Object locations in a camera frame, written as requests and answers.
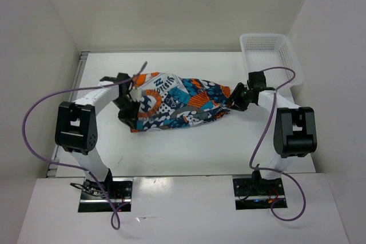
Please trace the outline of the colourful patterned shorts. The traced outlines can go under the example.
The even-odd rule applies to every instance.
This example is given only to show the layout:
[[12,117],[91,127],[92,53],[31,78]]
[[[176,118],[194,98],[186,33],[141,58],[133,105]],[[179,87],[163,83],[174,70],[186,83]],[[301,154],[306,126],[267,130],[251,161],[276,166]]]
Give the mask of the colourful patterned shorts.
[[230,87],[212,81],[155,72],[134,77],[132,90],[140,104],[132,133],[198,126],[230,113]]

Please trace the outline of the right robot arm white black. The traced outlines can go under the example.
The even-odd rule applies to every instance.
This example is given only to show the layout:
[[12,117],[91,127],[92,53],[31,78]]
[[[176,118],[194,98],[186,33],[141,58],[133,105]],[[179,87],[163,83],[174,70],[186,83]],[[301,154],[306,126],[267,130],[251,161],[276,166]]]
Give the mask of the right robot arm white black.
[[246,84],[239,83],[226,105],[232,110],[245,111],[249,105],[256,105],[269,111],[269,118],[259,141],[262,142],[271,125],[275,155],[269,163],[254,165],[254,158],[260,143],[254,148],[249,160],[253,169],[250,182],[236,184],[234,193],[241,199],[247,199],[252,193],[264,195],[273,193],[273,186],[285,175],[293,158],[304,158],[315,152],[317,136],[315,112],[311,107],[299,106],[279,94],[279,87],[266,84],[265,71],[248,74]]

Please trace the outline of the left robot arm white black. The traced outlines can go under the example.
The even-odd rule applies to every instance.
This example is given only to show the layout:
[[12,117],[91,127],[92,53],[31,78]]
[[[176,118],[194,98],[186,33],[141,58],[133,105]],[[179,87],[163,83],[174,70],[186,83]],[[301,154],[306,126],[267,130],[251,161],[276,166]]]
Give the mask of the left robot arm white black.
[[114,193],[114,183],[111,170],[103,163],[96,148],[97,115],[112,102],[119,109],[118,119],[134,130],[140,103],[130,95],[132,87],[133,80],[126,73],[103,77],[86,95],[73,102],[62,102],[58,108],[55,142],[83,168],[85,189],[93,189],[101,198]]

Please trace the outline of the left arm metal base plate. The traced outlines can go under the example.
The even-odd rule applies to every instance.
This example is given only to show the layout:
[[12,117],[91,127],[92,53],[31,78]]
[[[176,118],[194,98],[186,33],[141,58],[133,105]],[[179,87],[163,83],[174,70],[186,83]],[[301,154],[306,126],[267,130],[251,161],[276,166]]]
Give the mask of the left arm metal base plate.
[[[83,184],[71,183],[71,186],[81,191],[79,213],[107,213],[112,212],[105,195],[97,185],[85,180]],[[109,190],[109,198],[118,212],[131,212],[133,180],[116,179]]]

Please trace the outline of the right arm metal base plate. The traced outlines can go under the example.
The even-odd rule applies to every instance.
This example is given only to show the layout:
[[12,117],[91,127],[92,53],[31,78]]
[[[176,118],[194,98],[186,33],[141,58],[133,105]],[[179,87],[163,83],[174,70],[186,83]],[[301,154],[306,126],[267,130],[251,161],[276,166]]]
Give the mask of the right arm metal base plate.
[[287,208],[281,178],[261,179],[253,175],[233,177],[236,210],[258,210]]

